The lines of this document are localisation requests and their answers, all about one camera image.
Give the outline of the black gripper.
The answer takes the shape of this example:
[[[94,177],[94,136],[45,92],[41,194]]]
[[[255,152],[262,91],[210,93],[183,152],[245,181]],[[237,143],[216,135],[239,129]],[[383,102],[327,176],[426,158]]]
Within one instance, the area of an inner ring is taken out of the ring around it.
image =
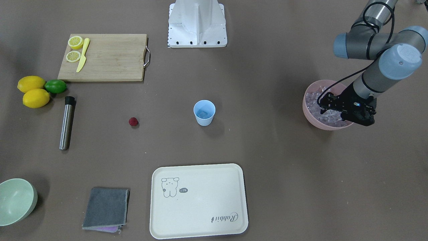
[[[353,85],[346,87],[340,95],[334,95],[328,90],[332,89],[340,82],[335,82],[326,88],[318,98],[318,105],[321,108],[320,113],[324,114],[331,109],[339,111],[341,120],[357,123],[363,126],[370,126],[375,123],[374,115],[376,112],[377,98],[376,90],[368,87],[365,82],[363,85],[368,88],[368,97],[363,98],[356,93]]]

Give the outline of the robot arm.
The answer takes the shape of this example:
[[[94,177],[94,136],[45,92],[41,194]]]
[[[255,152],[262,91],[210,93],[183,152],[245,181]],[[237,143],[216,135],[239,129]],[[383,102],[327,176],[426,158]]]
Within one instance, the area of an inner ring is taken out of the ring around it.
[[[412,75],[422,64],[427,50],[427,30],[410,26],[394,34],[380,33],[391,21],[395,24],[396,0],[370,0],[349,32],[339,34],[333,44],[337,57],[371,60],[360,76],[340,94],[327,90],[317,99],[320,113],[340,112],[341,119],[363,126],[373,125],[377,98],[402,79]]]

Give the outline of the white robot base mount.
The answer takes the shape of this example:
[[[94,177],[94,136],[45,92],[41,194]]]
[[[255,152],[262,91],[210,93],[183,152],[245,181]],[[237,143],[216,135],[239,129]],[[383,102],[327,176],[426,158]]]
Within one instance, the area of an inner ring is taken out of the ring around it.
[[[222,48],[228,43],[224,5],[217,0],[176,0],[169,5],[169,48]]]

